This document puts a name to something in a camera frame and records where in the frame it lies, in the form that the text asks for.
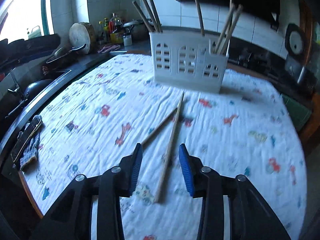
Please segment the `pink cloth rag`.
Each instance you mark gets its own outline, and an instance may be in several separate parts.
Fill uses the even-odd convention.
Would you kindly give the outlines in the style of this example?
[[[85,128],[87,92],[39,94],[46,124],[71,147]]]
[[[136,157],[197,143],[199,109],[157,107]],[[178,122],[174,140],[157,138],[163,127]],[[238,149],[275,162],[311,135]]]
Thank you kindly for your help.
[[[98,53],[99,54],[105,54],[105,53],[109,53],[112,51],[117,51],[120,49],[120,45],[119,44],[106,44],[104,46],[102,46],[100,49],[98,49]]]

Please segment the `black gas stove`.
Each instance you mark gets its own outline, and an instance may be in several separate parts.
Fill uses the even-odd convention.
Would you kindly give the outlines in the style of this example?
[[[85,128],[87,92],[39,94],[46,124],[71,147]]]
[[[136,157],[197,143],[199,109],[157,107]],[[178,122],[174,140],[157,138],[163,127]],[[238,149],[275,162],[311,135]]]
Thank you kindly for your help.
[[[230,48],[228,62],[265,75],[285,65],[285,60],[278,55],[255,47]]]

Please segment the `round wooden cutting board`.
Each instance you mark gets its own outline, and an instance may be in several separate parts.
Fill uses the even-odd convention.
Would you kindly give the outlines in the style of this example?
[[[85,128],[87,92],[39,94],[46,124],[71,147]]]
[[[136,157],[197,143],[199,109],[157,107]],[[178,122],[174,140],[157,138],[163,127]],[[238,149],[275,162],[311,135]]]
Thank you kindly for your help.
[[[69,42],[73,47],[86,45],[80,54],[90,54],[96,45],[96,37],[93,25],[87,22],[74,23],[69,29]]]

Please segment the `white plastic utensil holder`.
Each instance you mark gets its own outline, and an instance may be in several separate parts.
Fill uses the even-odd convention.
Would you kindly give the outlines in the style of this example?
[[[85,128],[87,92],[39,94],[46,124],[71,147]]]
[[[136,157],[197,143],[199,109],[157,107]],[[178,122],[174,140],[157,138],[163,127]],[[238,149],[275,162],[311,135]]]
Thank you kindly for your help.
[[[228,54],[216,53],[216,35],[165,30],[149,33],[153,78],[187,90],[219,93]]]

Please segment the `dark soy sauce bottle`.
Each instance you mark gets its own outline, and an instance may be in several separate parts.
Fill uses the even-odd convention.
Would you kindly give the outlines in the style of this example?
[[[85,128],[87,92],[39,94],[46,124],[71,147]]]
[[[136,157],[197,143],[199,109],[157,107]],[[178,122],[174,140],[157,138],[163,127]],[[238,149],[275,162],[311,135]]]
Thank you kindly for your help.
[[[121,18],[114,12],[109,21],[109,29],[110,29],[110,39],[112,43],[122,44],[123,43],[123,23]]]

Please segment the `grey knit glove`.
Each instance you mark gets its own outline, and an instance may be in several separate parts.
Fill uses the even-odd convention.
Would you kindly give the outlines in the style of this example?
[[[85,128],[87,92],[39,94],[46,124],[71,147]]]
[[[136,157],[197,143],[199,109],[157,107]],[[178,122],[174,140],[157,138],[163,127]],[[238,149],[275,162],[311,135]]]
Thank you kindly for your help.
[[[37,161],[38,158],[38,146],[40,143],[40,128],[34,133],[27,146],[24,149],[23,155],[20,158],[20,169],[26,170],[27,167]]]

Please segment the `wooden chopstick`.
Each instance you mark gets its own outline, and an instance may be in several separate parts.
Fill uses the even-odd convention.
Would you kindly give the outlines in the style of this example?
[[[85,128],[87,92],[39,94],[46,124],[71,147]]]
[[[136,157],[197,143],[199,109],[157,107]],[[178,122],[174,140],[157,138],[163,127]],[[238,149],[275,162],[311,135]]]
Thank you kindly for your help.
[[[195,1],[197,14],[198,14],[198,18],[199,18],[201,36],[204,37],[205,36],[204,24],[203,24],[202,11],[201,11],[201,7],[200,7],[200,3],[199,3],[199,0],[194,0],[194,1]]]
[[[235,5],[233,3],[233,0],[230,0],[229,1],[229,13],[227,16],[227,21],[226,21],[226,23],[227,23],[226,34],[228,34],[229,29],[231,28],[234,10],[235,10]]]
[[[151,18],[151,21],[152,21],[152,23],[153,23],[153,26],[154,26],[154,28],[155,28],[155,31],[156,31],[157,33],[159,33],[158,23],[157,23],[154,15],[153,15],[153,12],[152,12],[152,10],[151,10],[151,8],[150,8],[147,0],[142,0],[142,1],[143,1],[143,3],[144,3],[144,6],[145,6],[145,8],[146,8],[146,10],[147,10],[150,18]]]
[[[144,15],[143,11],[141,10],[140,6],[138,5],[138,3],[133,0],[132,1],[133,6],[135,7],[135,9],[137,10],[138,14],[140,15],[140,18],[143,20],[145,26],[147,27],[148,31],[150,33],[154,32],[153,27],[150,25],[150,23],[148,22],[148,19],[146,18],[146,16]]]
[[[159,16],[158,16],[158,12],[157,12],[157,9],[156,9],[156,6],[155,6],[155,3],[153,0],[149,0],[150,1],[150,4],[151,4],[151,7],[152,7],[152,10],[153,10],[153,15],[155,17],[155,20],[157,22],[157,27],[159,29],[159,33],[162,33],[163,32],[163,29],[162,29],[162,25],[161,25],[161,22],[160,22],[160,19],[159,19]]]
[[[165,182],[166,172],[169,167],[169,161],[171,159],[171,152],[172,152],[172,147],[174,144],[175,132],[176,132],[176,129],[178,126],[178,121],[179,121],[179,117],[180,117],[180,113],[181,113],[181,109],[182,109],[182,105],[183,105],[184,94],[185,94],[185,92],[182,92],[180,101],[178,103],[178,108],[177,108],[176,115],[175,115],[175,121],[174,121],[174,125],[172,127],[170,140],[169,140],[168,148],[167,148],[165,159],[164,159],[163,170],[161,172],[161,176],[160,176],[159,183],[157,186],[157,191],[155,194],[154,203],[159,203],[160,198],[161,198],[161,194],[162,194],[161,190],[162,190],[164,182]]]
[[[224,37],[224,35],[225,35],[225,33],[226,33],[226,28],[227,28],[227,23],[226,23],[226,21],[225,21],[225,24],[224,24],[224,26],[223,26],[223,29],[222,29],[222,31],[221,31],[221,33],[220,33],[220,36],[219,36],[219,38],[218,38],[218,41],[217,41],[217,43],[216,43],[216,47],[215,47],[215,51],[214,51],[214,53],[216,53],[216,54],[217,54],[218,49],[219,49],[219,47],[220,47],[220,45],[221,45],[222,39],[223,39],[223,37]]]
[[[224,37],[222,39],[222,42],[221,42],[221,45],[220,45],[220,47],[218,49],[217,54],[223,55],[226,52],[228,43],[229,43],[229,41],[231,39],[232,33],[233,33],[233,31],[234,31],[234,29],[236,27],[236,24],[237,24],[237,22],[238,22],[238,20],[240,18],[240,15],[241,15],[242,11],[243,11],[243,6],[240,4],[238,6],[238,8],[235,9],[235,11],[233,12],[231,28],[229,29],[228,34],[224,35]]]
[[[173,115],[177,112],[177,108],[173,109],[169,115],[156,127],[152,132],[140,143],[143,148],[151,141],[151,139],[162,129],[162,127],[172,119]]]

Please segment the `small white jar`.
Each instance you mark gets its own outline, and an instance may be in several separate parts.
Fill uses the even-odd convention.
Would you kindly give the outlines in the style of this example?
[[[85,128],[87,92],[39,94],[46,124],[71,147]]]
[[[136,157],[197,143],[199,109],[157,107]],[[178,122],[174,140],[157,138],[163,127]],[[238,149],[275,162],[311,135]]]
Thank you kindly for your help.
[[[131,36],[131,34],[124,34],[123,35],[123,43],[124,43],[125,47],[132,45],[132,36]]]

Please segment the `white cartoon print cloth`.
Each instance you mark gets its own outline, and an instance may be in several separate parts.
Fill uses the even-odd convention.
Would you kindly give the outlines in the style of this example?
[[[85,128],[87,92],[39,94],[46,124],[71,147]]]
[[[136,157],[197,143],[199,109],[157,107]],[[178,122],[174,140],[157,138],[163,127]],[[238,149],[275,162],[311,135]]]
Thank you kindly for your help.
[[[129,155],[183,101],[164,202],[155,203],[173,122],[144,147],[136,191],[120,201],[126,239],[195,239],[202,201],[185,187],[178,148],[219,174],[245,175],[292,239],[305,215],[304,153],[282,97],[267,81],[227,70],[219,94],[153,80],[152,59],[118,55],[73,82],[41,112],[37,162],[24,173],[42,213],[75,176],[98,176]]]

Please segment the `black rice cooker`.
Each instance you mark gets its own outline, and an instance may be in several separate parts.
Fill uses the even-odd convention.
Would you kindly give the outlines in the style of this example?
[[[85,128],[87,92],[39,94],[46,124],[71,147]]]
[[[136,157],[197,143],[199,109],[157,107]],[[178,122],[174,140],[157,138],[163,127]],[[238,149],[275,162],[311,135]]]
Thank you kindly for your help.
[[[313,93],[317,79],[313,72],[303,63],[306,51],[306,38],[300,27],[296,24],[290,23],[287,26],[285,49],[287,50],[285,70],[301,89]]]

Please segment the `steel cooking pot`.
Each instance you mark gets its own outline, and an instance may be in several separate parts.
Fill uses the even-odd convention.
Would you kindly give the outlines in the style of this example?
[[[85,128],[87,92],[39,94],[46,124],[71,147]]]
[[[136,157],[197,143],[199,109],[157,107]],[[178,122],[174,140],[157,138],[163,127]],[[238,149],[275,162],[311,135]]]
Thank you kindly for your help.
[[[124,23],[123,27],[131,35],[133,41],[145,40],[149,37],[149,30],[141,19]]]

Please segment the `smartphone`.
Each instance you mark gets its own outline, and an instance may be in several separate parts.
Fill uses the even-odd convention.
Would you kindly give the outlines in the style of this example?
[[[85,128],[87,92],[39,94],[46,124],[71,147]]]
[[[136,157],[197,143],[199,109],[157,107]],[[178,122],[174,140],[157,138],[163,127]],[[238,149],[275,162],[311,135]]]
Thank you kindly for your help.
[[[21,135],[18,136],[18,140],[11,151],[11,158],[14,165],[18,165],[21,155],[26,148],[27,144],[30,142],[33,135],[37,132],[42,124],[42,116],[36,115],[33,117],[32,121],[25,128]]]

